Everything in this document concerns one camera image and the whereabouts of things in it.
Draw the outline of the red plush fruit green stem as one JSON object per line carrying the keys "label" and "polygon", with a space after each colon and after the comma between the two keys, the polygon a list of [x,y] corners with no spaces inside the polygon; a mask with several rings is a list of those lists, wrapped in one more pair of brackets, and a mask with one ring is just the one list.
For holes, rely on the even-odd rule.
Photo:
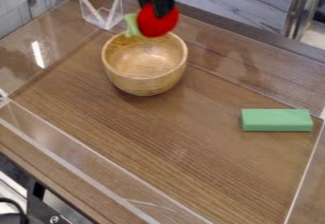
{"label": "red plush fruit green stem", "polygon": [[139,12],[124,15],[124,21],[127,37],[160,37],[176,27],[179,11],[176,8],[172,8],[163,17],[159,17],[155,13],[153,5],[147,3]]}

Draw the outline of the wooden bowl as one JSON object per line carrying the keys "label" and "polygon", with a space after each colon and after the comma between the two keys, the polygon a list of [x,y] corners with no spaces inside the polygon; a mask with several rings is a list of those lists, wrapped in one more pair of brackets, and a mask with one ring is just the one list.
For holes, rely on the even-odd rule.
{"label": "wooden bowl", "polygon": [[187,45],[167,32],[156,38],[113,35],[101,48],[101,61],[112,85],[136,96],[153,96],[180,81],[187,67]]}

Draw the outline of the metal table leg background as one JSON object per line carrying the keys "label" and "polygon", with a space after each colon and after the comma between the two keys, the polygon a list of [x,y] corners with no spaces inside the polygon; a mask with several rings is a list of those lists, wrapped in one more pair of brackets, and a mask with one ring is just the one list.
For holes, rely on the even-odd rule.
{"label": "metal table leg background", "polygon": [[299,41],[306,32],[315,13],[319,0],[291,0],[282,34]]}

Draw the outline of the green rectangular block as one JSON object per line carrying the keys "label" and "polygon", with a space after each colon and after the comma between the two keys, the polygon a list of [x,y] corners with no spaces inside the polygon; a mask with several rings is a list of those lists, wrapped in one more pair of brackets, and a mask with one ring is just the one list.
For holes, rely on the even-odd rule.
{"label": "green rectangular block", "polygon": [[242,109],[243,131],[310,132],[313,118],[307,109]]}

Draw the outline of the clear acrylic corner bracket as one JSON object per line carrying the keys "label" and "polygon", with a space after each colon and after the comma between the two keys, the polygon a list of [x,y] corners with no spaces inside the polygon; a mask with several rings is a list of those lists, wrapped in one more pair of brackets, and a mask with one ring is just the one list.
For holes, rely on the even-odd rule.
{"label": "clear acrylic corner bracket", "polygon": [[82,19],[104,30],[112,27],[123,20],[121,0],[113,0],[109,9],[96,9],[88,0],[78,0]]}

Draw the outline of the clear acrylic tray wall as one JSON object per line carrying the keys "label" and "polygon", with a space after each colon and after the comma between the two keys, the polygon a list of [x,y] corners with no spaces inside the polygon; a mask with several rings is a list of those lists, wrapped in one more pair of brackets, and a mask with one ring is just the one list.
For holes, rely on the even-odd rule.
{"label": "clear acrylic tray wall", "polygon": [[1,96],[0,153],[99,224],[212,224],[16,101]]}

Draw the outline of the black table leg bracket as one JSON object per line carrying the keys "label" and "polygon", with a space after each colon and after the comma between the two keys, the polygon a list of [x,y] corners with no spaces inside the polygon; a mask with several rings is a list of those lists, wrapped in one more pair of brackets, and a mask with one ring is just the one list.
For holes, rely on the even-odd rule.
{"label": "black table leg bracket", "polygon": [[26,215],[33,224],[70,224],[62,216],[44,203],[45,188],[34,182],[26,192]]}

